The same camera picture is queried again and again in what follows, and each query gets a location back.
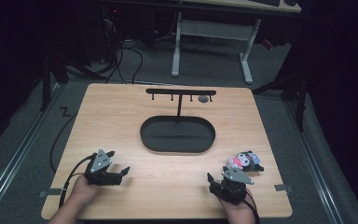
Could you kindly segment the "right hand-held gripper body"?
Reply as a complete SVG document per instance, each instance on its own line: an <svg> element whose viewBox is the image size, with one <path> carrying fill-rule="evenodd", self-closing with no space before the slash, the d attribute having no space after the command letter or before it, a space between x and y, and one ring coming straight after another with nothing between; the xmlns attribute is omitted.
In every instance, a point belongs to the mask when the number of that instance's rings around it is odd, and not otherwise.
<svg viewBox="0 0 358 224"><path fill-rule="evenodd" d="M230 168L222 172L223 179L213 184L210 192L227 203L238 204L244 201L247 194L246 186L255 182L242 170Z"/></svg>

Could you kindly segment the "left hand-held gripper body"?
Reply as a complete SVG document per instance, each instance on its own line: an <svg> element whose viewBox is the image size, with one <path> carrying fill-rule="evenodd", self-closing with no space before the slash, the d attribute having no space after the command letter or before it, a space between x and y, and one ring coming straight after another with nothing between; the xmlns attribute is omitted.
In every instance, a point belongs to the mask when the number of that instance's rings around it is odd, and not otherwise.
<svg viewBox="0 0 358 224"><path fill-rule="evenodd" d="M91 156L85 171L85 177L91 185L114 186L121 184L120 173L109 173L107 169L112 164L111 158L103 149L99 149Z"/></svg>

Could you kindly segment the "person's left hand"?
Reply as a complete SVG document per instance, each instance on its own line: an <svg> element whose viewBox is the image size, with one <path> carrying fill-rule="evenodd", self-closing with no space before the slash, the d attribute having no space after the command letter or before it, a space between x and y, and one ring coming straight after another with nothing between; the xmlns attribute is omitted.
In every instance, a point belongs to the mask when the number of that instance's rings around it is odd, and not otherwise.
<svg viewBox="0 0 358 224"><path fill-rule="evenodd" d="M100 188L91 185L85 176L80 175L73 186L70 199L79 204L88 204L96 197Z"/></svg>

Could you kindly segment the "person's right hand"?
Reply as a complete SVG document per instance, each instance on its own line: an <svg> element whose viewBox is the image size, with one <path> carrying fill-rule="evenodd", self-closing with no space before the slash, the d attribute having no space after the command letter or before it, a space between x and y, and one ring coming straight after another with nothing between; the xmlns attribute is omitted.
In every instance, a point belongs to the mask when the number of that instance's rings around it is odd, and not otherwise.
<svg viewBox="0 0 358 224"><path fill-rule="evenodd" d="M252 192L247 189L247 194L244 198L245 202L238 204L227 203L222 199L218 199L218 202L222 205L223 209L226 212L227 217L233 214L249 214L254 215L253 209L255 208L255 202L253 201Z"/></svg>

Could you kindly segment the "black hook stand with tray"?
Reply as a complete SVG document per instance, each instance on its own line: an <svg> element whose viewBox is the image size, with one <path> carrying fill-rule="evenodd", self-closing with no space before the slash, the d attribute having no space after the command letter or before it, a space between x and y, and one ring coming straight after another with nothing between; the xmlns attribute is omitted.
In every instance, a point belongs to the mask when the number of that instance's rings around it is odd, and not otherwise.
<svg viewBox="0 0 358 224"><path fill-rule="evenodd" d="M178 96L177 113L174 116L153 116L144 121L140 128L142 143L151 151L158 153L203 153L215 140L215 128L210 121L202 117L183 116L183 97L205 97L212 101L216 91L146 89L146 93L155 99L156 94Z"/></svg>

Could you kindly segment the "black metal stand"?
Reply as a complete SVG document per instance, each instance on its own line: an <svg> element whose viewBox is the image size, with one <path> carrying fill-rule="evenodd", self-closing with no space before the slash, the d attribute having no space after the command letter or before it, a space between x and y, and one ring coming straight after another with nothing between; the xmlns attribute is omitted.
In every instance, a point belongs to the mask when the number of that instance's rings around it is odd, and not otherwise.
<svg viewBox="0 0 358 224"><path fill-rule="evenodd" d="M297 128L303 132L308 77L308 73L293 73L287 76L277 77L274 81L252 90L252 93L260 94L268 90L282 90L281 99L283 101L296 101L295 122Z"/></svg>
<svg viewBox="0 0 358 224"><path fill-rule="evenodd" d="M51 78L54 77L58 83L66 84L69 77L66 72L64 59L58 54L49 54L42 62L42 106L45 111L51 100Z"/></svg>

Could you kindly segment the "white-framed wooden desk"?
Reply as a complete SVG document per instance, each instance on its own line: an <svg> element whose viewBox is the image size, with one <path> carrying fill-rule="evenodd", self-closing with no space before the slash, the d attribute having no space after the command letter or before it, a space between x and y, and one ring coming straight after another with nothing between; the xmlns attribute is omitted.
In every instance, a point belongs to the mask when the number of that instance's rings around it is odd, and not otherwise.
<svg viewBox="0 0 358 224"><path fill-rule="evenodd" d="M233 9L246 9L251 12L272 12L272 13L300 13L302 8L296 2L293 7L288 6L281 0L279 7L271 7L249 0L178 0L179 6L184 7L188 3L206 4L214 7L231 7ZM248 57L250 55L252 46L255 42L256 35L262 19L257 16L251 20L251 24L241 25L227 22L206 21L195 19L183 19L182 13L177 13L176 34L175 34L175 48L172 56L172 71L173 77L178 77L180 74L180 58L181 58L181 37L183 35L200 36L209 38L219 38L226 40L245 41L247 46L244 52L239 54L241 69L245 82L247 84L253 83L252 74L248 64Z"/></svg>

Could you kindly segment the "black keyboard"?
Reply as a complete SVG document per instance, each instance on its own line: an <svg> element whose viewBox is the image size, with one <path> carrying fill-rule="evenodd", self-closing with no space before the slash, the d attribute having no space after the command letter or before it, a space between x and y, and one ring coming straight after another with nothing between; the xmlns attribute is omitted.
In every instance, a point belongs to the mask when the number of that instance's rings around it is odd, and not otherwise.
<svg viewBox="0 0 358 224"><path fill-rule="evenodd" d="M271 7L279 7L281 3L281 0L249 0L249 1L271 6Z"/></svg>

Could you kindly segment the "black and pink plush keychain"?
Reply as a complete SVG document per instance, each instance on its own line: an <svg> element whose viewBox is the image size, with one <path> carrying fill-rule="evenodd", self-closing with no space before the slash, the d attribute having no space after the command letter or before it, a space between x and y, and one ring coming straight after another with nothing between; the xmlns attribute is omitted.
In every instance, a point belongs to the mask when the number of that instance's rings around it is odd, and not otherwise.
<svg viewBox="0 0 358 224"><path fill-rule="evenodd" d="M253 151L245 151L227 159L226 167L228 169L238 168L244 172L263 172L264 168L260 162L261 160Z"/></svg>

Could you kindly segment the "metal floor rail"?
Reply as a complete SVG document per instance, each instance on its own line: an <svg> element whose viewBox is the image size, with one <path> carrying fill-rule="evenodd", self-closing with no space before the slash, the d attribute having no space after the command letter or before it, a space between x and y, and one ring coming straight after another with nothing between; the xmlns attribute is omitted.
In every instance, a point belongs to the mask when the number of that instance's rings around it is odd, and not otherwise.
<svg viewBox="0 0 358 224"><path fill-rule="evenodd" d="M24 105L14 114L8 127L0 137L0 202L30 152L39 135L49 110L65 89L65 84L54 84L51 99L41 110L43 89L37 87Z"/></svg>
<svg viewBox="0 0 358 224"><path fill-rule="evenodd" d="M291 119L291 123L294 126L296 135L300 141L301 148L305 157L306 164L308 166L311 179L318 192L319 198L323 204L324 211L328 216L331 224L343 224L343 219L340 212L337 209L337 204L334 200L332 192L328 187L324 176L320 170L320 167L312 153L309 141L303 131L300 130L296 123L296 111L292 103L282 103L285 111Z"/></svg>

